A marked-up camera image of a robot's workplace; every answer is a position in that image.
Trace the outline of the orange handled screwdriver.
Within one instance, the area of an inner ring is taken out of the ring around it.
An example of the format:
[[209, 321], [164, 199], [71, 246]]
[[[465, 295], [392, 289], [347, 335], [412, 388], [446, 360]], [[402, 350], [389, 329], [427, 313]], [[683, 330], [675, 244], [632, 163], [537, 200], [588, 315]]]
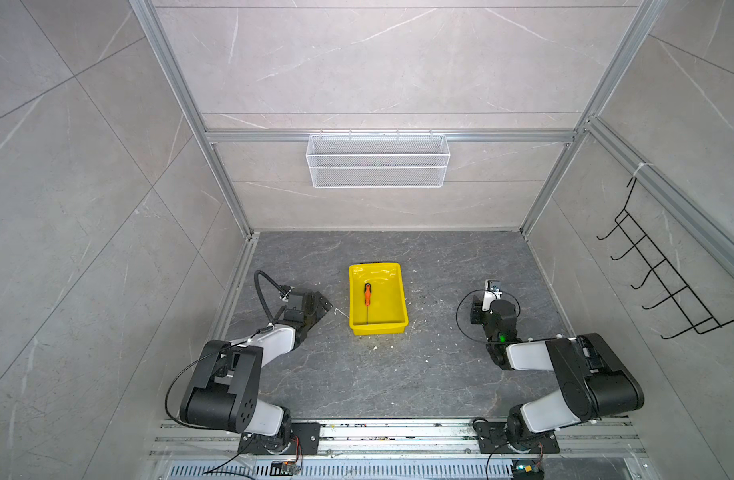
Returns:
[[372, 303], [372, 286], [370, 283], [364, 285], [365, 324], [369, 324], [369, 312]]

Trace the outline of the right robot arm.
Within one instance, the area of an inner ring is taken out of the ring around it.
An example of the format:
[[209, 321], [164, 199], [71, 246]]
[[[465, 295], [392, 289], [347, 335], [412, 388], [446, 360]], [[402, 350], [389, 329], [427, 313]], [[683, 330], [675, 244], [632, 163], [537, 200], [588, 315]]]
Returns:
[[466, 295], [472, 300], [469, 321], [484, 332], [480, 343], [501, 370], [550, 372], [558, 388], [512, 407], [504, 422], [473, 419], [481, 450], [554, 452], [556, 431], [644, 406], [639, 382], [601, 335], [523, 341], [517, 335], [521, 306], [503, 295], [486, 289]]

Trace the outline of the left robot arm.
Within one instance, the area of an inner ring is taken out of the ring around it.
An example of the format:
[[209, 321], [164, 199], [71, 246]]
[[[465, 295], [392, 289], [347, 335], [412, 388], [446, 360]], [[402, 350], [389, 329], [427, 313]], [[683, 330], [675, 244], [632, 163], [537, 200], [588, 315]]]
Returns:
[[255, 333], [205, 344], [183, 393], [176, 419], [194, 429], [246, 435], [270, 453], [293, 443], [290, 411], [259, 398], [262, 369], [307, 338], [331, 310], [321, 293], [289, 288], [286, 303]]

